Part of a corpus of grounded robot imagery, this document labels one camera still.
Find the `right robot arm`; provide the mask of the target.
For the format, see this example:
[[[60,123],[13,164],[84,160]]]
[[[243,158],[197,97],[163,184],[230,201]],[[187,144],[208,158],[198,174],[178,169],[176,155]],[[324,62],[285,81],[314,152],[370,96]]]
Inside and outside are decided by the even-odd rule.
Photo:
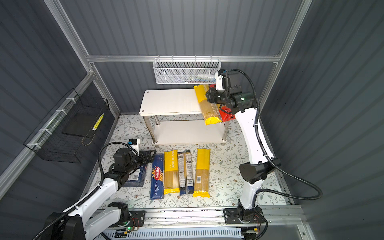
[[[261,216],[260,209],[257,207],[257,198],[261,193],[272,193],[303,201],[320,199],[323,196],[323,192],[319,187],[281,169],[279,159],[273,157],[273,153],[268,147],[266,137],[259,130],[260,102],[257,98],[254,84],[250,84],[251,91],[245,92],[240,83],[234,79],[233,76],[235,74],[241,74],[249,82],[251,81],[250,77],[239,69],[229,71],[220,69],[215,74],[216,86],[210,88],[206,93],[209,103],[218,104],[230,109],[230,113],[235,116],[236,121],[241,127],[248,149],[249,161],[241,164],[239,167],[245,184],[234,215],[242,223],[248,223],[253,219],[262,222],[264,219]],[[317,194],[304,197],[271,189],[263,189],[261,187],[262,183],[267,176],[275,170],[307,185],[314,189]]]

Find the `red spaghetti bag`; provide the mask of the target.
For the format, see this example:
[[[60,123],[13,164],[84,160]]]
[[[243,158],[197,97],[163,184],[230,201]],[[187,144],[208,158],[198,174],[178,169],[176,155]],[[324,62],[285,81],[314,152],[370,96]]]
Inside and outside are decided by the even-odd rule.
[[[219,107],[219,114],[224,123],[236,119],[235,115],[232,114],[232,110],[226,106]]]

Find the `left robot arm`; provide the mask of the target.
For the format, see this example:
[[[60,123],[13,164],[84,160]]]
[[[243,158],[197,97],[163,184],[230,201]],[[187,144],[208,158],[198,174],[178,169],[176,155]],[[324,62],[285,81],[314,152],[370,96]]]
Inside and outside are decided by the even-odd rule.
[[[131,139],[121,146],[113,158],[114,163],[108,172],[101,171],[100,183],[78,202],[61,213],[52,213],[42,230],[34,237],[36,240],[93,240],[104,235],[104,230],[113,225],[121,228],[139,227],[140,221],[133,217],[125,203],[112,202],[101,213],[96,210],[118,190],[140,166],[153,163],[156,150],[139,151],[139,141]]]

